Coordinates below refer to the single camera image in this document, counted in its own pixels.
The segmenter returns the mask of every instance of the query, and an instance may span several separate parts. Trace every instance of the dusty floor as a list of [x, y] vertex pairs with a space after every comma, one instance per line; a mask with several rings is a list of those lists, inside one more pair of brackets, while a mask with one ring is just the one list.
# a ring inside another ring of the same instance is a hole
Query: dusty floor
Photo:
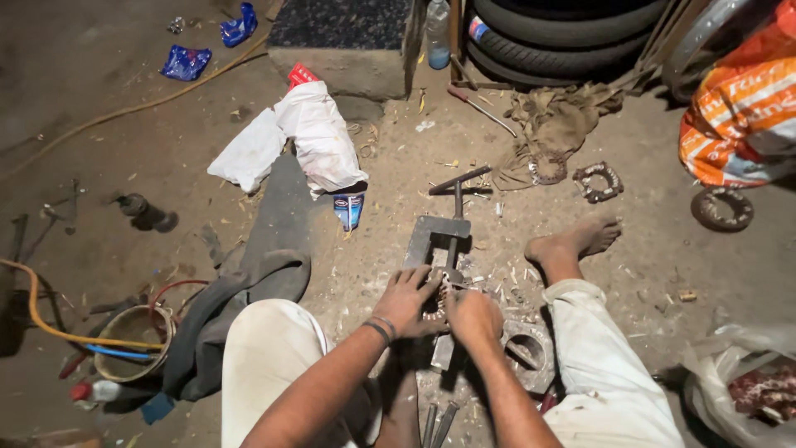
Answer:
[[[265, 11], [268, 0], [253, 2]], [[42, 133], [47, 139], [88, 118], [129, 104], [140, 104], [185, 85], [157, 71], [173, 43], [214, 50], [208, 71], [223, 66], [248, 47], [226, 49], [217, 25], [234, 13], [231, 0], [210, 2], [123, 2], [110, 6], [97, 0], [4, 2], [0, 6], [0, 147]], [[202, 27], [179, 36], [165, 31], [176, 15], [201, 18]], [[29, 21], [35, 19], [36, 33]], [[264, 32], [268, 24], [261, 20]], [[24, 35], [24, 45], [19, 39]], [[418, 114], [418, 91], [409, 101], [391, 101], [377, 125], [379, 142], [362, 168], [370, 174], [360, 228], [348, 240], [329, 209], [315, 223], [313, 277], [302, 300], [327, 334], [341, 340], [368, 315], [388, 275], [400, 266], [418, 215], [450, 217], [450, 197], [430, 198], [428, 182], [464, 172], [466, 162], [494, 161], [510, 148], [511, 136], [472, 108], [445, 92], [447, 72], [421, 65], [416, 87], [426, 87], [426, 108]], [[80, 198], [77, 233], [68, 237], [62, 224], [46, 236], [29, 264], [83, 312], [88, 306], [118, 301], [140, 289], [173, 279], [212, 278], [205, 247], [195, 236], [206, 222], [219, 232], [225, 248], [244, 238], [256, 209], [241, 202], [240, 189], [220, 183], [206, 167], [256, 113], [271, 106], [286, 90], [267, 57], [249, 62], [177, 100], [155, 109], [101, 124], [60, 145], [0, 189], [2, 244], [10, 241], [9, 219], [31, 215], [29, 234], [46, 221], [41, 204], [64, 197], [71, 178], [88, 192]], [[591, 213], [612, 210], [625, 218], [624, 235], [606, 252], [583, 262], [586, 277], [603, 287], [608, 309], [629, 336], [631, 346], [650, 372], [677, 364], [688, 340], [703, 336], [712, 310], [724, 305], [737, 319], [754, 322], [793, 321], [789, 291], [796, 289], [796, 198], [789, 190], [764, 187], [749, 191], [755, 221], [740, 234], [715, 234], [689, 213], [698, 187], [677, 160], [677, 130], [682, 110], [666, 110], [655, 92], [628, 98], [620, 113], [603, 117], [584, 146], [569, 161], [570, 170], [605, 160], [622, 176], [625, 192], [597, 206], [582, 199], [567, 180], [550, 187], [492, 194], [487, 202], [469, 198], [466, 218], [473, 222], [477, 246], [467, 258], [473, 276], [487, 276], [490, 288], [501, 279], [511, 289], [511, 266], [526, 266], [521, 247], [528, 238], [562, 230]], [[509, 95], [483, 92], [500, 113]], [[231, 115], [240, 111], [240, 118]], [[419, 132], [421, 122], [434, 125]], [[364, 143], [365, 130], [353, 138]], [[43, 143], [32, 142], [0, 155], [5, 170]], [[439, 162], [458, 159], [462, 167]], [[176, 210], [179, 227], [170, 234], [130, 228], [115, 206], [103, 199], [113, 190], [137, 191], [164, 208]], [[503, 217], [495, 202], [504, 202]], [[515, 294], [503, 304], [507, 316], [537, 315], [541, 287], [518, 278]], [[699, 293], [690, 304], [654, 307], [665, 295], [688, 286]], [[167, 298], [178, 303], [191, 289]], [[76, 323], [75, 313], [64, 315]], [[0, 360], [0, 437], [24, 438], [51, 430], [95, 427], [109, 441], [125, 443], [142, 433], [140, 446], [217, 446], [220, 394], [196, 405], [179, 403], [166, 419], [146, 426], [138, 413], [127, 416], [75, 409], [68, 389], [81, 374], [67, 380], [57, 372], [72, 349], [38, 330], [29, 330], [18, 355]], [[86, 365], [81, 370], [85, 373]], [[490, 446], [490, 427], [481, 403], [470, 399], [466, 384], [454, 394], [439, 391], [439, 377], [419, 375], [420, 416], [429, 403], [444, 407], [449, 398], [464, 404], [451, 429], [452, 446]], [[689, 446], [699, 446], [685, 430], [680, 406], [672, 395], [678, 424]]]

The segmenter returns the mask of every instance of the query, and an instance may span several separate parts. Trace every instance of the yellow hose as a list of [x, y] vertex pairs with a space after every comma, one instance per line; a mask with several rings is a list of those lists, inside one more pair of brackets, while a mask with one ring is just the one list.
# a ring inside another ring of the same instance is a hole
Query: yellow hose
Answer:
[[0, 263], [3, 265], [11, 266], [12, 268], [20, 269], [25, 271], [30, 277], [30, 299], [28, 302], [28, 307], [30, 310], [30, 318], [33, 319], [33, 322], [39, 326], [42, 330], [46, 331], [51, 335], [58, 336], [60, 338], [71, 340], [72, 342], [79, 342], [81, 344], [99, 344], [99, 345], [122, 345], [124, 347], [140, 347], [140, 348], [163, 348], [163, 344], [148, 344], [146, 342], [134, 342], [130, 340], [118, 340], [118, 339], [102, 339], [99, 337], [86, 337], [86, 336], [76, 336], [70, 335], [69, 333], [59, 332], [53, 327], [47, 325], [39, 316], [39, 310], [36, 306], [36, 299], [39, 296], [39, 278], [33, 269], [29, 268], [28, 266], [14, 263], [13, 261], [4, 260], [0, 258]]
[[203, 80], [197, 81], [197, 82], [189, 85], [188, 87], [186, 87], [186, 88], [184, 88], [184, 89], [182, 89], [182, 90], [180, 90], [178, 92], [175, 92], [175, 93], [172, 93], [171, 95], [165, 96], [165, 97], [161, 98], [160, 100], [150, 101], [149, 103], [146, 103], [146, 104], [141, 104], [139, 106], [131, 106], [129, 108], [123, 108], [123, 109], [120, 109], [120, 110], [118, 110], [116, 112], [109, 113], [107, 115], [98, 116], [94, 120], [87, 121], [86, 123], [83, 123], [83, 124], [81, 124], [80, 126], [78, 126], [76, 128], [70, 129], [65, 134], [59, 136], [57, 139], [51, 141], [50, 143], [47, 143], [36, 154], [31, 155], [27, 160], [25, 160], [24, 162], [22, 162], [19, 165], [17, 165], [14, 169], [6, 171], [2, 175], [0, 175], [0, 182], [5, 182], [6, 180], [10, 179], [11, 176], [16, 175], [19, 171], [22, 171], [25, 168], [27, 168], [31, 163], [39, 160], [44, 154], [48, 153], [50, 150], [52, 150], [59, 143], [61, 143], [64, 140], [68, 139], [69, 137], [74, 136], [75, 134], [78, 134], [78, 133], [80, 133], [82, 131], [85, 131], [86, 129], [90, 128], [91, 126], [95, 126], [97, 124], [103, 123], [103, 122], [108, 121], [108, 120], [113, 120], [114, 118], [118, 118], [118, 117], [120, 117], [122, 115], [126, 115], [128, 113], [138, 112], [138, 111], [141, 111], [141, 110], [146, 109], [146, 108], [152, 108], [154, 106], [163, 104], [163, 103], [165, 103], [167, 101], [171, 101], [174, 98], [177, 98], [178, 96], [182, 96], [182, 95], [190, 92], [191, 90], [194, 90], [195, 88], [199, 87], [200, 85], [203, 85], [204, 83], [212, 80], [213, 78], [215, 78], [215, 77], [221, 75], [222, 73], [226, 72], [227, 70], [231, 69], [234, 65], [238, 64], [239, 62], [241, 62], [246, 56], [254, 53], [254, 50], [256, 50], [257, 47], [259, 47], [260, 45], [262, 45], [265, 42], [266, 39], [268, 39], [268, 33], [265, 33], [265, 35], [263, 35], [260, 39], [258, 39], [257, 42], [255, 42], [254, 45], [252, 45], [252, 47], [250, 49], [246, 50], [243, 54], [241, 54], [240, 56], [235, 58], [234, 61], [232, 61], [229, 64], [225, 65], [224, 68], [218, 70], [217, 72], [211, 74], [210, 76], [206, 77]]

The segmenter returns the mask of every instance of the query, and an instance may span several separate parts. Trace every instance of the stacked tires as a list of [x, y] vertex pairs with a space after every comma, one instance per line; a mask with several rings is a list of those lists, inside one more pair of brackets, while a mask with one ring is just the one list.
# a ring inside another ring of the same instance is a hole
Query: stacked tires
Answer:
[[503, 80], [575, 84], [632, 63], [665, 8], [666, 0], [474, 0], [467, 52]]

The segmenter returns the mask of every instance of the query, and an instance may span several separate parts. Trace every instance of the foot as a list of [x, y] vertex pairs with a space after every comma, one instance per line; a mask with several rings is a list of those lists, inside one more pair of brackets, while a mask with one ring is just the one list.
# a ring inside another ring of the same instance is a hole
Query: foot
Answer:
[[582, 221], [574, 228], [534, 238], [525, 246], [525, 258], [541, 265], [550, 257], [583, 258], [603, 252], [622, 233], [622, 218], [604, 215]]

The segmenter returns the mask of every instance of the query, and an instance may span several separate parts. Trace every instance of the gray cloth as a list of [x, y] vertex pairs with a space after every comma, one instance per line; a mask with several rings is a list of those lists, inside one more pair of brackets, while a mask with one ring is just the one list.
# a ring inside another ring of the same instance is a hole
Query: gray cloth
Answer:
[[[504, 116], [522, 124], [523, 136], [498, 162], [493, 174], [501, 190], [520, 190], [533, 185], [528, 168], [531, 155], [560, 155], [567, 159], [578, 151], [586, 135], [597, 126], [599, 117], [622, 108], [623, 95], [605, 84], [539, 88], [514, 93], [512, 106]], [[552, 175], [552, 172], [541, 172]]]
[[[166, 394], [196, 401], [221, 389], [227, 332], [247, 305], [230, 300], [237, 293], [248, 290], [249, 303], [301, 299], [310, 282], [307, 225], [313, 206], [298, 161], [293, 155], [281, 155], [271, 167], [240, 266], [226, 269], [234, 258], [226, 257], [222, 274], [193, 300], [174, 335], [163, 372]], [[219, 259], [216, 255], [213, 262]]]

